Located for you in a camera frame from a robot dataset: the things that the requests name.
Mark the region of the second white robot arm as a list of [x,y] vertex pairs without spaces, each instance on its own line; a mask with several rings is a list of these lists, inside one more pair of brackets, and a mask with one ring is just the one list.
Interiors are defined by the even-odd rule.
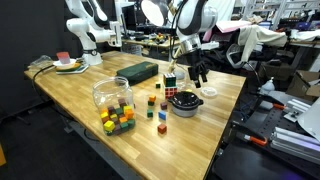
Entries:
[[109,21],[97,0],[65,0],[68,9],[76,18],[66,21],[70,32],[75,34],[83,47],[83,59],[88,65],[102,62],[97,43],[107,42],[112,47],[121,47],[121,28],[118,21]]

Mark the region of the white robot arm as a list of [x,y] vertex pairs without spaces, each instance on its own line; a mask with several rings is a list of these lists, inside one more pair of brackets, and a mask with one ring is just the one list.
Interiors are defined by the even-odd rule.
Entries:
[[200,58],[201,40],[199,34],[211,30],[218,20],[218,11],[208,4],[208,0],[183,0],[177,10],[174,22],[176,35],[180,40],[180,52],[190,66],[189,78],[196,88],[200,88],[199,78],[207,81],[207,69]]

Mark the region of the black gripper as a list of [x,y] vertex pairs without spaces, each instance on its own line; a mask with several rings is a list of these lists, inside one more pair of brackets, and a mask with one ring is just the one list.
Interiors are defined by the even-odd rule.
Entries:
[[201,75],[202,81],[207,82],[207,69],[205,68],[203,61],[201,59],[201,50],[195,50],[186,55],[186,59],[190,67],[188,68],[188,73],[190,76],[194,76],[194,84],[196,88],[201,88],[201,83],[199,81],[199,75]]

